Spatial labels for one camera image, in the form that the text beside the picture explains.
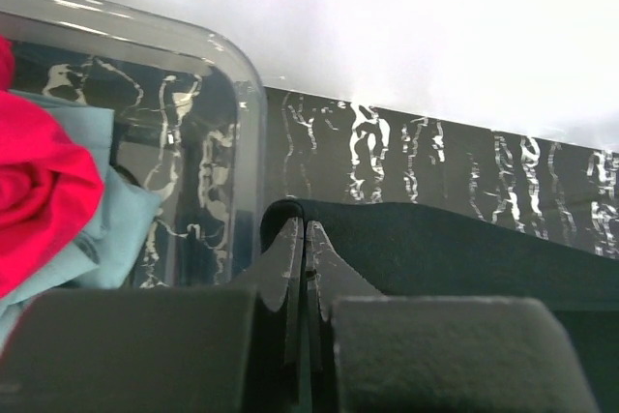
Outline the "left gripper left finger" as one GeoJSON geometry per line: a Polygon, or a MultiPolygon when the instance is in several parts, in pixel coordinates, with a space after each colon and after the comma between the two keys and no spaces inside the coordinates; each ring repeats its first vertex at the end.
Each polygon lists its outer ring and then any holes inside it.
{"type": "Polygon", "coordinates": [[[303,225],[293,218],[231,282],[255,292],[244,412],[290,412],[299,401],[302,283],[303,225]]]}

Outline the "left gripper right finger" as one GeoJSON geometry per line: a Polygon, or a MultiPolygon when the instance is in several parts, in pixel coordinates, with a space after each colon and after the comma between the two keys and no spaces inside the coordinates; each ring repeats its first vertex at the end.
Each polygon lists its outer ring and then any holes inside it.
{"type": "Polygon", "coordinates": [[[310,221],[306,227],[305,257],[312,410],[336,412],[338,395],[331,307],[339,298],[374,298],[382,293],[338,255],[318,221],[310,221]]]}

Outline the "black polo shirt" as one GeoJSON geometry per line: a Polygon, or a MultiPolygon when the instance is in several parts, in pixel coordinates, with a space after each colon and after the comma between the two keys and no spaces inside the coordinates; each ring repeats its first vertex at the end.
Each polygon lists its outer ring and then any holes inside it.
{"type": "Polygon", "coordinates": [[[261,248],[293,218],[321,223],[339,256],[386,295],[543,301],[573,338],[602,411],[617,411],[617,261],[427,205],[294,198],[265,211],[261,248]]]}

